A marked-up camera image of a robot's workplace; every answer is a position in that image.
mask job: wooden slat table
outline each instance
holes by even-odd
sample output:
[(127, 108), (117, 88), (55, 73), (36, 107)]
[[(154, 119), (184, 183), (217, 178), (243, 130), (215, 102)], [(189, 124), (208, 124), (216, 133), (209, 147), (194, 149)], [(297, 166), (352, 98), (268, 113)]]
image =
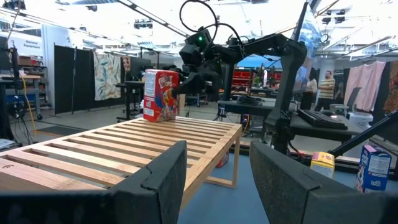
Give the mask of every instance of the wooden slat table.
[(186, 140), (183, 208), (203, 181), (235, 188), (239, 156), (232, 180), (209, 174), (233, 143), (239, 155), (240, 136), (240, 124), (181, 117), (161, 123), (130, 120), (1, 152), (0, 190), (106, 190)]

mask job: blue floor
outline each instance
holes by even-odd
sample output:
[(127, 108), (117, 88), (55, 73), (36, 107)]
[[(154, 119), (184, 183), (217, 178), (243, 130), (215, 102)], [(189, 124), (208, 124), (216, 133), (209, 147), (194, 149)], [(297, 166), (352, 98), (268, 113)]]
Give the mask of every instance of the blue floor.
[[(234, 154), (222, 168), (215, 168), (212, 176), (231, 179)], [(354, 187), (354, 174), (335, 172), (335, 180)], [(387, 191), (398, 191), (398, 182), (389, 181)], [(236, 189), (204, 183), (180, 213), (178, 223), (269, 223), (254, 185), (248, 156), (239, 156)]]

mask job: cereal box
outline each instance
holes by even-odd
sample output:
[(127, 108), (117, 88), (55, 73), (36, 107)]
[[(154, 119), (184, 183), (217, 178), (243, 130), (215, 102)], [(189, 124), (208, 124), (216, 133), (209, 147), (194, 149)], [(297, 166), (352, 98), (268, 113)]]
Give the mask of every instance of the cereal box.
[(144, 119), (153, 122), (175, 119), (177, 99), (172, 89), (179, 85), (177, 72), (165, 70), (145, 71)]
[(335, 173), (335, 157), (327, 152), (314, 152), (311, 160), (311, 169), (333, 178)]
[(356, 175), (356, 189), (364, 193), (385, 190), (390, 164), (391, 156), (382, 148), (363, 146), (359, 171)]

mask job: man in striped shirt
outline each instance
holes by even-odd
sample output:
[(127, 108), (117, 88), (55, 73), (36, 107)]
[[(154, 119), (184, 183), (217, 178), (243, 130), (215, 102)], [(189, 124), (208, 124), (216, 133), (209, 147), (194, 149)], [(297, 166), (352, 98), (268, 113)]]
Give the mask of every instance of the man in striped shirt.
[(335, 91), (336, 81), (333, 78), (331, 71), (326, 71), (325, 79), (319, 82), (318, 89), (320, 94), (318, 97), (318, 104), (315, 107), (315, 111), (330, 110), (330, 104), (333, 100), (333, 93)]

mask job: yellow box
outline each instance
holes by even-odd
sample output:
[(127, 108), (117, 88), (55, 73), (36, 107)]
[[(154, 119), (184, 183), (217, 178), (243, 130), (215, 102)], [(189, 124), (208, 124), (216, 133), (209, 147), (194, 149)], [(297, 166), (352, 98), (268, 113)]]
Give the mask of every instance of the yellow box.
[(335, 174), (335, 157), (327, 152), (314, 152), (311, 160), (311, 169), (333, 178)]

